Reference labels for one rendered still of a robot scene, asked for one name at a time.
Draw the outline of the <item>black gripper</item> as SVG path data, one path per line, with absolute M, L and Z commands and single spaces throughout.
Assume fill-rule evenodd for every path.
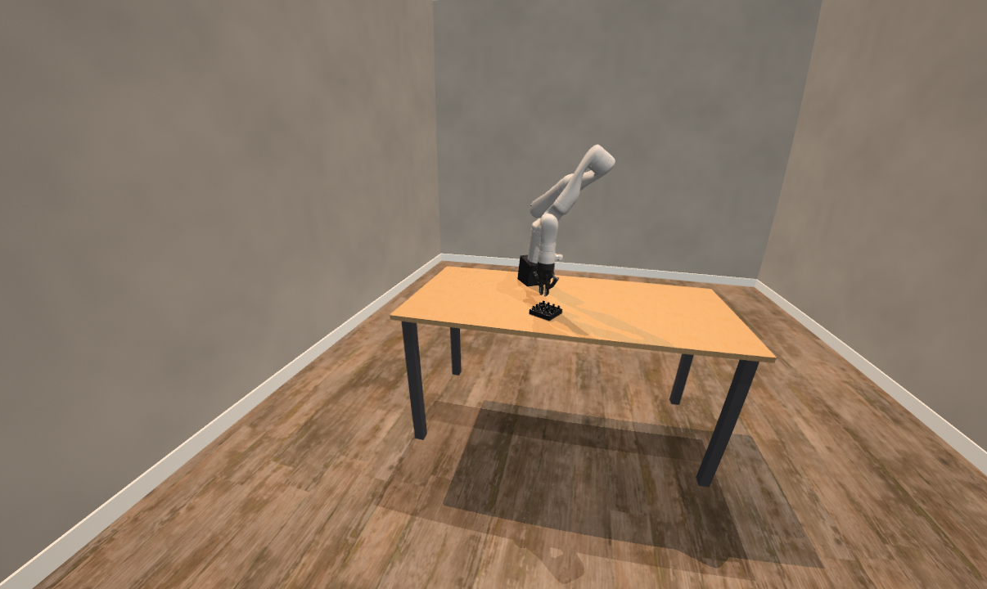
M 549 290 L 560 280 L 560 278 L 556 277 L 556 273 L 554 273 L 554 266 L 556 266 L 555 263 L 543 264 L 538 262 L 538 266 L 536 266 L 538 269 L 536 269 L 536 272 L 532 272 L 535 285 L 539 285 L 539 294 L 543 295 L 543 297 L 548 297 Z M 543 289 L 543 284 L 545 284 L 545 290 Z

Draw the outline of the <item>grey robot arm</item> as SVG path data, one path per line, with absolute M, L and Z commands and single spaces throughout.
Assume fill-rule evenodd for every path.
M 579 192 L 588 184 L 602 178 L 614 165 L 615 158 L 601 146 L 595 145 L 588 150 L 573 174 L 562 178 L 547 193 L 535 199 L 530 206 L 530 213 L 539 219 L 531 227 L 530 251 L 528 251 L 528 260 L 531 263 L 551 264 L 556 263 L 556 259 L 562 259 L 561 254 L 556 254 L 558 221 L 575 205 Z M 586 172 L 587 168 L 591 171 Z

